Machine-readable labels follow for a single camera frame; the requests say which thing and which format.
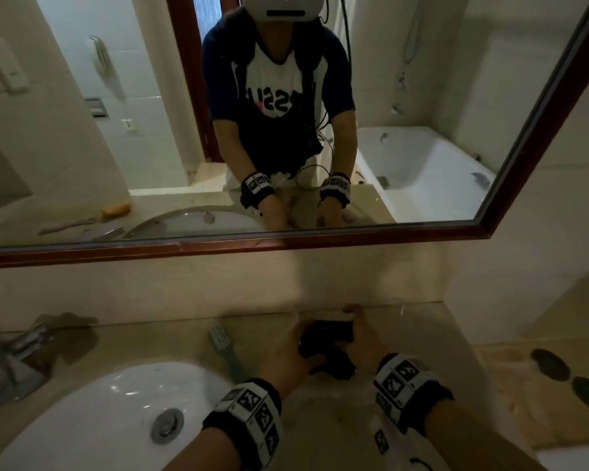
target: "black object in hand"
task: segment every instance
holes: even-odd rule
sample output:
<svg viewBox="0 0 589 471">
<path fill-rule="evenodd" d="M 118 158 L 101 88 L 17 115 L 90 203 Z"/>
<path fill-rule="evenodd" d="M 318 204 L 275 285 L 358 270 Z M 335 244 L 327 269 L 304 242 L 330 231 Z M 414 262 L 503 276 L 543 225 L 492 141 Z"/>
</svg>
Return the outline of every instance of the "black object in hand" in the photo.
<svg viewBox="0 0 589 471">
<path fill-rule="evenodd" d="M 346 352 L 336 347 L 335 341 L 353 342 L 353 323 L 351 321 L 316 321 L 311 324 L 299 341 L 299 354 L 304 358 L 322 355 L 325 363 L 310 371 L 318 372 L 338 380 L 349 380 L 355 373 L 355 365 Z"/>
</svg>

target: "white bathtub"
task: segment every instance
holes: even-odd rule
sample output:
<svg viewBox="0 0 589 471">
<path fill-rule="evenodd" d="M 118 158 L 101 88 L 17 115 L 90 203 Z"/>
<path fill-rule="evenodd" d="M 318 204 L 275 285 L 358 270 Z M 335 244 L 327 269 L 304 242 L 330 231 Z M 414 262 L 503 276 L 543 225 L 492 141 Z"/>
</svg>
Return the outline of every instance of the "white bathtub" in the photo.
<svg viewBox="0 0 589 471">
<path fill-rule="evenodd" d="M 359 129 L 358 142 L 356 163 L 398 223 L 471 220 L 488 193 L 484 181 L 495 179 L 429 127 Z M 482 174 L 482 186 L 474 173 Z"/>
</svg>

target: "toothbrush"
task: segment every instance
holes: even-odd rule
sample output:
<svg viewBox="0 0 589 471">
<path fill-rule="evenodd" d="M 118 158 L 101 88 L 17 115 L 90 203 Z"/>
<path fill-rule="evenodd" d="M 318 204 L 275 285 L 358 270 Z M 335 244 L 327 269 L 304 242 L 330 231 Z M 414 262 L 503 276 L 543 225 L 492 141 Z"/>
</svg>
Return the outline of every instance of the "toothbrush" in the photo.
<svg viewBox="0 0 589 471">
<path fill-rule="evenodd" d="M 227 331 L 220 322 L 210 329 L 210 339 L 212 339 L 216 353 L 225 360 L 229 375 L 234 382 L 238 384 L 248 380 L 249 375 L 244 371 L 244 367 L 236 356 L 234 343 L 229 339 Z"/>
</svg>

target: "sink drain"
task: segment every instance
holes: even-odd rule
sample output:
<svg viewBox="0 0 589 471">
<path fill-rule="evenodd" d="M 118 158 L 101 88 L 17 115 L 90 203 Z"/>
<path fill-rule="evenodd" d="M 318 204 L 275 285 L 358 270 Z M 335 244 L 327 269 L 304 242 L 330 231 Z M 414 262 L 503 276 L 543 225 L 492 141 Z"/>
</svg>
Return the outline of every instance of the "sink drain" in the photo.
<svg viewBox="0 0 589 471">
<path fill-rule="evenodd" d="M 176 408 L 170 408 L 160 414 L 151 429 L 151 439 L 158 445 L 166 445 L 173 441 L 183 428 L 183 413 Z"/>
</svg>

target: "white vr headset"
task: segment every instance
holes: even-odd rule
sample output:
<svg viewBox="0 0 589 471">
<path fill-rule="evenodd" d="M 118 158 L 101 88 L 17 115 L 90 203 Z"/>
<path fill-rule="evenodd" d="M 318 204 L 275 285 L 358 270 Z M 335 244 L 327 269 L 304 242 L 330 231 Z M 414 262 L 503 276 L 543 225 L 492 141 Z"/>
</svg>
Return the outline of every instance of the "white vr headset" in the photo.
<svg viewBox="0 0 589 471">
<path fill-rule="evenodd" d="M 256 21 L 312 21 L 325 0 L 243 0 Z"/>
</svg>

